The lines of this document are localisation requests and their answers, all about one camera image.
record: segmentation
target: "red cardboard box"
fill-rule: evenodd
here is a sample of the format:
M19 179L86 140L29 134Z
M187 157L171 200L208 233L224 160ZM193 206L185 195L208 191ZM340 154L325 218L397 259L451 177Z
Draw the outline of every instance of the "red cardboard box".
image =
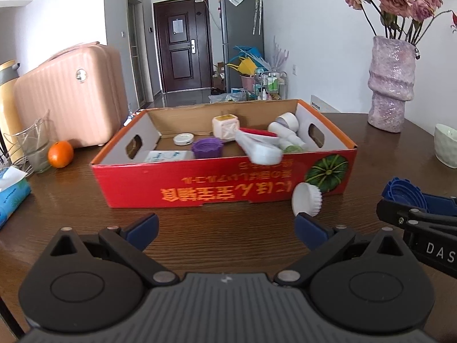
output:
M143 163L152 150L190 150L173 137L212 132L216 116L236 115L241 127L266 130L285 112L300 123L298 136L312 152L284 154L280 164L250 163L236 142L223 157ZM112 208L200 206L206 202L289 200L295 186L309 182L328 194L342 193L357 148L340 129L302 100L215 103L180 108L147 109L121 129L91 163L95 178Z

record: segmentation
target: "purple ceramic vase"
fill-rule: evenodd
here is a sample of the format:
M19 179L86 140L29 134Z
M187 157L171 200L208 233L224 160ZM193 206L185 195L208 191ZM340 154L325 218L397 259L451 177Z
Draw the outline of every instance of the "purple ceramic vase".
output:
M373 38L373 58L368 87L373 90L368 123L378 129L400 133L404 105L414 98L415 47L403 40Z

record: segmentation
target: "gray refrigerator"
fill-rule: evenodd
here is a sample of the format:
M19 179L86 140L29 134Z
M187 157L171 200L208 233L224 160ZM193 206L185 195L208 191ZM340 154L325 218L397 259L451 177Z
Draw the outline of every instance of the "gray refrigerator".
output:
M259 18L257 18L255 35L252 34L252 29L254 28L255 0L243 0L238 6L235 6L229 0L220 0L220 3L225 63L225 88L230 93L232 88L243 87L239 72L227 66L229 60L239 53L239 50L235 50L233 47L256 47L262 56L264 56L263 27L259 35Z

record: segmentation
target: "metal screw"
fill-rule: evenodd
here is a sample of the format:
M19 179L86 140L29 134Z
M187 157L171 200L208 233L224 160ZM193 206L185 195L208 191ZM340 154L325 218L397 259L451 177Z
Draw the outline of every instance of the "metal screw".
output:
M284 282L296 282L300 279L300 274L292 269L286 269L278 273L278 279Z
M170 271L159 271L154 273L152 279L161 284L167 284L172 282L176 278L176 275Z

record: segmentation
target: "wooden table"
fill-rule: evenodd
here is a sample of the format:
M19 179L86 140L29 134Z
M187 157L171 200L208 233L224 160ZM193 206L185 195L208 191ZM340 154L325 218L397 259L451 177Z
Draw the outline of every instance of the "wooden table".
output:
M362 233L380 229L384 224L376 217L376 203L394 176L410 179L424 192L457 196L457 170L436 159L433 136L411 122L406 122L401 134L390 134L369 126L363 114L328 117L358 144L359 152L345 194L324 199L318 219L326 225L344 223ZM98 150L78 150L67 168L32 176L32 194L0 230L0 293L24 328L19 286L59 228L95 233L108 225L125 226L151 212L107 206L89 167ZM271 276L307 252L294 236L290 201L207 204L155 212L161 231L146 253L180 276L186 271L267 272ZM424 268L436 290L426 331L440 342L456 342L457 280ZM13 341L4 326L0 341Z

